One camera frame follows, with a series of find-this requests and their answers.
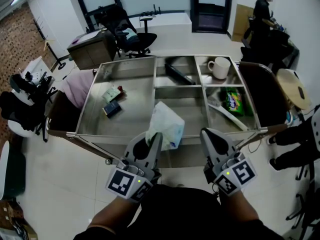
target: wooden cabinet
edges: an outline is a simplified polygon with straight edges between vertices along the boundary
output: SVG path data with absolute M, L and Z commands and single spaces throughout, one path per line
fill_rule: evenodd
M 105 31 L 83 42 L 71 44 L 67 50 L 80 70 L 89 70 L 98 68 L 101 63 L 112 62 L 117 45 L 111 32 Z

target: cardboard box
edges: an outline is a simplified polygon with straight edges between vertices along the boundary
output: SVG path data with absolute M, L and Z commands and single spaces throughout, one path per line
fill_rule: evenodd
M 38 235 L 25 219 L 13 218 L 14 230 L 23 240 L 38 240 Z
M 10 218 L 23 219 L 24 211 L 16 201 L 8 201 L 8 213 Z
M 245 32 L 249 28 L 249 17 L 254 14 L 254 8 L 242 4 L 237 4 L 233 33 L 231 40 L 234 42 L 242 42 Z
M 0 228 L 6 230 L 14 230 L 9 215 L 9 204 L 6 200 L 0 201 Z

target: metal tray compartment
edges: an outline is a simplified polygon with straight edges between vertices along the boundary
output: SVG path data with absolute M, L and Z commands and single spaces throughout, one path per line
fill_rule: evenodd
M 226 79 L 220 80 L 213 76 L 212 72 L 208 69 L 208 62 L 215 61 L 217 57 L 224 57 L 230 61 L 231 66 Z M 229 56 L 195 56 L 196 63 L 199 66 L 201 79 L 204 85 L 239 85 L 242 86 L 242 82 L 237 73 L 236 66 Z
M 184 124 L 183 138 L 198 137 L 203 127 L 208 127 L 208 117 L 202 87 L 176 86 L 155 89 L 155 102 L 163 102 L 180 116 Z
M 196 60 L 193 55 L 178 57 L 158 57 L 156 63 L 156 78 L 154 86 L 187 86 L 186 84 L 176 81 L 174 78 L 166 74 L 165 63 L 166 60 L 170 60 L 170 58 L 176 58 L 176 60 L 171 63 L 171 65 L 175 67 L 175 69 L 185 74 L 187 77 L 195 81 L 196 85 L 200 86 L 201 81 L 196 65 Z
M 154 108 L 155 65 L 155 57 L 102 64 L 89 91 L 77 133 L 119 139 L 147 131 Z M 102 95 L 112 86 L 122 86 L 125 95 L 118 100 L 122 110 L 108 118 L 103 111 L 107 103 Z
M 244 87 L 236 87 L 235 89 L 241 94 L 242 104 L 244 108 L 244 116 L 236 116 L 236 118 L 244 123 L 249 128 L 249 130 L 256 130 L 256 120 L 253 113 L 250 112 L 251 106 Z M 220 104 L 223 104 L 226 100 L 224 94 L 225 91 L 226 90 L 224 89 L 224 87 L 205 87 L 206 97 L 213 97 L 217 101 L 219 101 Z M 208 118 L 210 127 L 217 129 L 223 133 L 242 132 L 242 130 L 229 118 L 210 106 L 208 106 Z

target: person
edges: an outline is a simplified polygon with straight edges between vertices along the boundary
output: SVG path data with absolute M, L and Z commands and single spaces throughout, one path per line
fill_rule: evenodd
M 283 240 L 263 225 L 241 191 L 230 197 L 220 191 L 220 201 L 204 190 L 156 184 L 142 199 L 132 225 L 128 227 L 140 204 L 117 196 L 74 240 L 170 236 Z
M 286 146 L 295 143 L 301 145 L 292 151 L 286 152 L 278 158 L 269 160 L 269 164 L 277 171 L 286 168 L 298 168 L 308 165 L 320 158 L 320 105 L 314 109 L 312 117 L 301 123 L 285 129 L 266 140 L 268 145 L 277 144 Z
M 252 49 L 263 49 L 268 41 L 270 27 L 274 28 L 275 24 L 271 21 L 269 3 L 273 0 L 257 0 L 253 10 L 253 35 L 250 46 Z

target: wooden board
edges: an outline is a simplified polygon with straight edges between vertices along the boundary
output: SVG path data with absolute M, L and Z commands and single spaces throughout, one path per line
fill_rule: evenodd
M 276 78 L 284 93 L 295 106 L 308 110 L 311 100 L 301 81 L 288 69 L 279 69 Z
M 242 38 L 244 38 L 244 34 L 249 28 L 249 20 L 248 17 L 251 17 L 254 14 L 254 9 L 242 4 L 237 4 L 236 13 L 235 13 L 235 21 L 233 27 L 233 33 L 231 40 L 234 42 L 242 42 Z

